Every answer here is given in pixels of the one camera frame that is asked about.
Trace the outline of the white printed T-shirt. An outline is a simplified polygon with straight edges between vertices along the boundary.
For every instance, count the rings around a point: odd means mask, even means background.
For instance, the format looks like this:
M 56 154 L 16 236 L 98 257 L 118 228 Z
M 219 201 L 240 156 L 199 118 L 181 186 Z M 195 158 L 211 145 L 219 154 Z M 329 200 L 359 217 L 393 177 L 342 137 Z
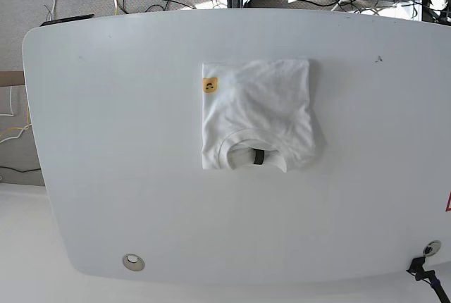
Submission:
M 202 167 L 302 168 L 316 153 L 309 61 L 202 65 Z

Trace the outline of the silver table grommet left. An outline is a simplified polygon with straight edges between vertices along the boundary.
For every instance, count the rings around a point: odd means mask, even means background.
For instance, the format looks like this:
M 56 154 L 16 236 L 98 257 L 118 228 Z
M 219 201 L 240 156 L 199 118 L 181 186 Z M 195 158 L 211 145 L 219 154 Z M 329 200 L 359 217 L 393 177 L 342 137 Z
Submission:
M 139 272 L 145 267 L 144 260 L 136 254 L 126 254 L 122 258 L 124 267 L 129 271 Z

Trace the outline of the silver table grommet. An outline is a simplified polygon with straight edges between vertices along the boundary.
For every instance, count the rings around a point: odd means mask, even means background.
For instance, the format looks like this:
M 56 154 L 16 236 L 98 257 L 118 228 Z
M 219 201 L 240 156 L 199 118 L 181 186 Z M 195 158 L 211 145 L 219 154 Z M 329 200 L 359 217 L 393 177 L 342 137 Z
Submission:
M 136 254 L 126 254 L 122 258 L 124 267 L 129 271 L 139 272 L 145 267 L 144 260 Z
M 441 241 L 440 240 L 433 240 L 431 242 L 429 242 L 423 250 L 423 255 L 425 257 L 430 257 L 433 256 L 435 254 L 437 254 L 441 248 Z

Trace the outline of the black flat bar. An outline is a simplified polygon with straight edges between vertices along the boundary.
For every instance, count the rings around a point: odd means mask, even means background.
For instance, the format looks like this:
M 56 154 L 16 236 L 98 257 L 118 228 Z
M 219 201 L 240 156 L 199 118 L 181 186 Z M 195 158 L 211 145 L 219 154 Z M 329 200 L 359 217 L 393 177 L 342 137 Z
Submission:
M 61 24 L 61 23 L 69 23 L 69 22 L 74 22 L 74 21 L 79 21 L 79 20 L 89 20 L 93 17 L 94 17 L 94 14 L 87 14 L 87 15 L 74 16 L 74 17 L 69 17 L 69 18 L 61 18 L 61 19 L 57 19 L 57 20 L 49 20 L 49 21 L 43 22 L 40 25 L 40 27 L 44 27 L 44 26 L 48 26 L 48 25 L 57 25 L 57 24 Z

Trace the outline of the red warning sticker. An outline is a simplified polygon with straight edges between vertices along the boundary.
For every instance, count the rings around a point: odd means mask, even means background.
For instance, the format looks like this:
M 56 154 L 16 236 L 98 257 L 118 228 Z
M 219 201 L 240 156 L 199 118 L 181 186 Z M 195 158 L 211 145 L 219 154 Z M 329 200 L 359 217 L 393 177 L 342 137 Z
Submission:
M 446 212 L 451 211 L 451 193 L 449 194 L 449 197 L 447 199 L 447 205 L 446 205 L 445 211 Z

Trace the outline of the silver table grommet right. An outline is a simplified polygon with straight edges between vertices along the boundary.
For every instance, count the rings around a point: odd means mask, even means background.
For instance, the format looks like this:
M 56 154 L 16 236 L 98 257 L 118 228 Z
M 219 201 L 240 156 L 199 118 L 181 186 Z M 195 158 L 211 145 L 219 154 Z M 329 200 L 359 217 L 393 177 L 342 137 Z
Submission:
M 423 250 L 423 255 L 425 257 L 430 257 L 433 256 L 435 254 L 437 254 L 441 248 L 441 241 L 440 240 L 433 240 L 431 242 L 429 242 Z

